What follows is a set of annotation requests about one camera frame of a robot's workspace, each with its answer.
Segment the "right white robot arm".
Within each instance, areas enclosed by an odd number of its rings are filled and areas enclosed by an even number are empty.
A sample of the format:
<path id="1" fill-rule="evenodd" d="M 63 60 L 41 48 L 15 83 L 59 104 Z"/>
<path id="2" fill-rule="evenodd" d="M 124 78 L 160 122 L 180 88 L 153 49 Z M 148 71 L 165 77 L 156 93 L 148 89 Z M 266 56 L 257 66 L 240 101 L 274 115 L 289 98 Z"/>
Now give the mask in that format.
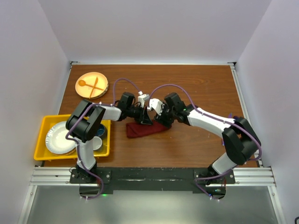
<path id="1" fill-rule="evenodd" d="M 210 180 L 219 183 L 231 169 L 243 165 L 256 151 L 261 150 L 261 141 L 250 123 L 243 117 L 225 118 L 202 110 L 194 103 L 186 105 L 175 92 L 167 95 L 163 101 L 151 99 L 148 109 L 154 110 L 156 120 L 177 120 L 188 126 L 199 127 L 221 137 L 225 153 L 216 159 L 196 180 Z"/>

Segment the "dark red cloth napkin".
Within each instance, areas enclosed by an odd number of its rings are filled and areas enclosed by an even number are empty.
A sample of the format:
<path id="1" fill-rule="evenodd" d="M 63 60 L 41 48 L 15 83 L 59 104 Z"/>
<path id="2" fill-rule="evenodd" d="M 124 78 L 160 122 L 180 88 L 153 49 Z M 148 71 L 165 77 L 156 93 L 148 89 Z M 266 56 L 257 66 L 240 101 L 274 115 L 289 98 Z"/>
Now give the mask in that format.
<path id="1" fill-rule="evenodd" d="M 136 122 L 130 122 L 126 124 L 126 135 L 128 138 L 140 138 L 156 133 L 160 133 L 166 130 L 169 130 L 169 127 L 166 127 L 157 121 L 152 121 L 152 125 L 143 125 Z"/>

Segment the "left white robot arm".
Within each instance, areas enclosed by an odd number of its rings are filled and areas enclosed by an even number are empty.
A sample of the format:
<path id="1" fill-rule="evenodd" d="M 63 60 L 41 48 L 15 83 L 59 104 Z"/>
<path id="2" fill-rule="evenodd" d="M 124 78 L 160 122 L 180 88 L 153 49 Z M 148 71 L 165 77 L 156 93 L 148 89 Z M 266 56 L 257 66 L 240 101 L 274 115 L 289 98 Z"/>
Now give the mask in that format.
<path id="1" fill-rule="evenodd" d="M 86 183 L 98 182 L 96 159 L 93 154 L 93 140 L 100 128 L 102 120 L 122 121 L 134 118 L 144 125 L 152 125 L 144 105 L 149 100 L 148 94 L 138 93 L 137 105 L 134 104 L 135 96 L 124 92 L 116 104 L 92 103 L 82 100 L 75 111 L 66 121 L 67 140 L 76 144 L 78 156 L 74 177 Z"/>

